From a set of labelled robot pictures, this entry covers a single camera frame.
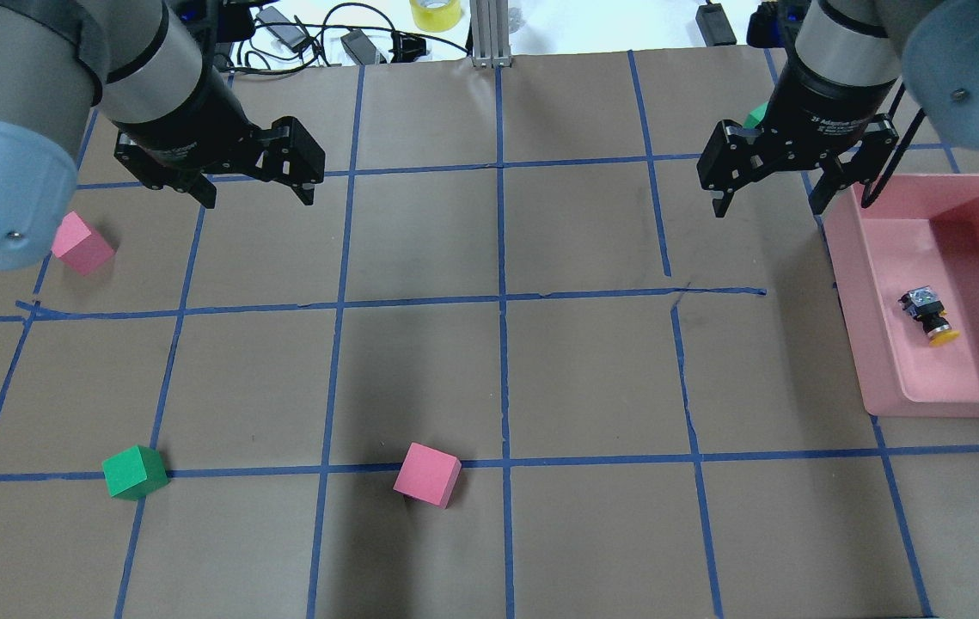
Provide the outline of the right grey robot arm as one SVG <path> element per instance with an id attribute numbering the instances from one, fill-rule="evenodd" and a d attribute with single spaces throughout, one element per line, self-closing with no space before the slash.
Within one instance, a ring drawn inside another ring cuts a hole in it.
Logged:
<path id="1" fill-rule="evenodd" d="M 697 163 L 723 217 L 734 193 L 777 172 L 822 172 L 809 196 L 823 214 L 861 184 L 870 207 L 932 123 L 979 151 L 979 1 L 772 1 L 751 43 L 786 65 L 753 123 L 721 120 Z"/>

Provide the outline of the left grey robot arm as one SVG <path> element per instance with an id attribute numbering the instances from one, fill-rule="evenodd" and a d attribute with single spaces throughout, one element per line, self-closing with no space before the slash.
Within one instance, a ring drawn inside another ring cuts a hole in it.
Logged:
<path id="1" fill-rule="evenodd" d="M 254 34 L 252 1 L 0 1 L 0 271 L 52 249 L 93 110 L 117 161 L 151 191 L 217 203 L 214 174 L 292 188 L 305 205 L 324 149 L 301 122 L 255 125 L 218 46 Z"/>

